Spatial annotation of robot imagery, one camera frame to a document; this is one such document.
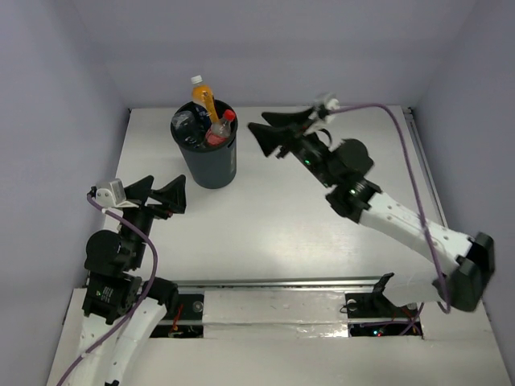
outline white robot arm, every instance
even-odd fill
[[[472,238],[426,220],[414,178],[421,215],[396,202],[378,185],[365,179],[373,160],[362,142],[348,139],[329,149],[316,131],[312,131],[313,126],[319,127],[333,113],[377,107],[392,118],[407,154],[397,119],[386,106],[371,104],[339,109],[337,105],[329,94],[299,113],[263,113],[269,125],[249,123],[249,129],[266,157],[277,149],[277,158],[292,153],[325,187],[334,187],[326,199],[338,215],[394,238],[435,264],[436,275],[426,279],[425,291],[417,291],[416,281],[411,286],[388,285],[393,276],[390,274],[378,283],[376,298],[381,296],[381,301],[387,299],[396,306],[444,300],[448,306],[473,311],[494,272],[492,237],[479,233]],[[331,134],[325,129],[323,132],[331,142]],[[406,165],[413,177],[407,155]]]

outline light purple wall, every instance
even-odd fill
[[[515,2],[480,0],[416,108],[449,224],[496,240],[485,296],[515,380]]]
[[[0,384],[46,384],[126,108],[67,1],[0,1]]]
[[[202,74],[233,105],[412,105],[475,0],[73,0],[129,107]]]

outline cylindrical container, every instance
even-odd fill
[[[230,109],[229,105],[222,101],[215,100],[215,107],[218,116],[221,117],[224,111]],[[193,102],[185,104],[178,112],[192,111],[197,115]],[[193,147],[181,142],[176,135],[175,127],[171,124],[171,135],[183,154],[184,161],[196,183],[208,189],[225,187],[233,181],[236,175],[236,132],[238,118],[231,123],[231,136],[218,146]]]

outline plastic bottle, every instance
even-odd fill
[[[212,95],[211,88],[202,81],[202,76],[193,76],[192,84],[192,101],[196,105],[202,126],[207,130],[213,123],[219,121],[215,110],[215,97]]]
[[[224,116],[219,122],[213,123],[206,133],[206,144],[208,146],[218,146],[231,136],[231,122],[236,118],[232,110],[225,110]]]

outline white tabletop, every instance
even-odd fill
[[[402,109],[402,126],[428,216],[437,220]],[[433,270],[426,260],[396,241],[339,217],[325,199],[328,191],[293,157],[265,158],[247,123],[263,122],[262,111],[293,108],[236,108],[237,175],[219,190],[192,179],[170,134],[176,109],[134,109],[117,169],[125,185],[153,175],[160,188],[187,176],[187,209],[156,220],[151,239],[159,251],[158,275],[175,281],[377,277]],[[398,135],[379,109],[340,114],[328,126],[335,142],[360,139],[375,167],[367,178],[414,209],[413,191]],[[107,228],[116,223],[108,220]],[[141,275],[150,272],[147,249]]]
[[[236,109],[240,121],[237,176],[218,191],[198,187],[191,179],[170,135],[169,123],[175,109],[133,110],[117,176],[130,184],[152,174],[156,188],[181,173],[188,178],[186,214],[166,222],[155,221],[150,234],[160,253],[159,276],[175,281],[266,280],[370,277],[392,271],[399,274],[434,269],[386,236],[341,219],[326,202],[324,188],[293,157],[264,158],[246,129],[247,122],[261,121],[263,110]],[[422,201],[428,216],[437,220],[402,111],[398,107],[393,110],[406,135]],[[363,141],[376,162],[369,179],[414,209],[398,137],[382,111],[345,114],[337,117],[330,130],[335,140]],[[106,226],[114,228],[116,224],[108,221]],[[147,253],[141,275],[148,275],[150,261]],[[261,296],[267,296],[266,292],[261,292]],[[77,289],[48,385],[56,384],[75,357],[83,299],[84,290]],[[233,323],[245,322],[252,315],[254,322],[270,321],[265,312],[256,311],[260,305],[266,309],[268,304],[259,294],[214,292],[204,300],[208,316],[211,313],[213,319],[213,312],[222,315],[228,328],[209,331],[204,339],[150,339],[127,386],[509,385],[482,304],[473,314],[453,310],[450,315],[442,314],[435,304],[427,304],[422,315],[424,340],[418,337],[314,339],[308,335],[298,339],[297,334],[279,334],[277,329],[268,331],[260,325],[236,328],[241,325]],[[309,301],[308,308],[303,301],[296,302],[300,303],[288,301],[294,306],[284,306],[291,312],[304,310],[300,318],[289,320],[286,328],[293,331],[306,329],[308,318],[319,318],[320,310],[311,312],[311,306],[327,307],[324,312],[329,317],[324,321],[329,326],[341,318],[340,314],[334,319],[334,314],[338,314],[334,302]]]

